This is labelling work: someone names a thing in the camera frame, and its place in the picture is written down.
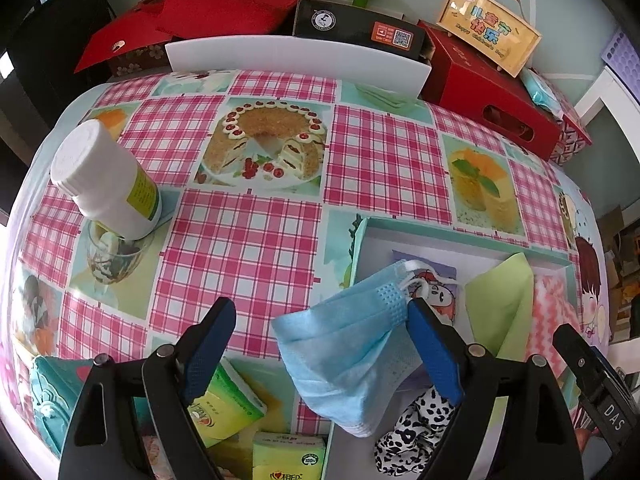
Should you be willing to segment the person's right hand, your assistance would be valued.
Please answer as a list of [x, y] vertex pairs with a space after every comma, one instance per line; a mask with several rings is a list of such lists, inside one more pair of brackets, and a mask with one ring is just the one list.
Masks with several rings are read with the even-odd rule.
[[584, 449], [585, 449], [589, 439], [592, 437], [592, 435], [593, 435], [593, 431], [590, 430], [590, 429], [587, 429], [587, 428], [576, 428], [575, 429], [575, 436], [576, 436], [579, 452], [581, 452], [581, 453], [584, 452]]

